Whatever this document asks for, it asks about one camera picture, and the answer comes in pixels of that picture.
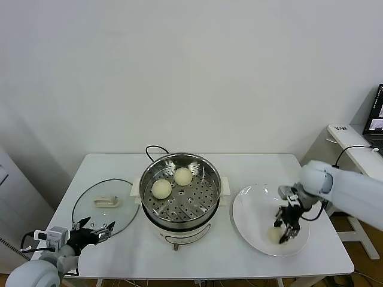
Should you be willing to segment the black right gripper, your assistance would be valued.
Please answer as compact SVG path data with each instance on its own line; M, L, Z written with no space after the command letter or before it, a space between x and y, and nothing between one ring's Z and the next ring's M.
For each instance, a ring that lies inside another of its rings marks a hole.
M281 238L279 239L279 244L287 243L289 240L294 239L300 230L299 219L302 216L302 208L299 206L281 206L276 215L273 226L279 228L282 226L282 223L286 226L284 232L282 233Z

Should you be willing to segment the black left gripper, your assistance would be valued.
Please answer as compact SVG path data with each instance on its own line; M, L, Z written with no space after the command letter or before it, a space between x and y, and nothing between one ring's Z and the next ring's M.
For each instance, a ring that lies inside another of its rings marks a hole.
M98 239L107 240L112 236L115 221L109 224L104 224L97 230L83 228L89 220L90 217L87 217L79 220L78 222L72 223L67 245L73 249L75 256L80 256L81 251L87 245L96 245L98 243Z

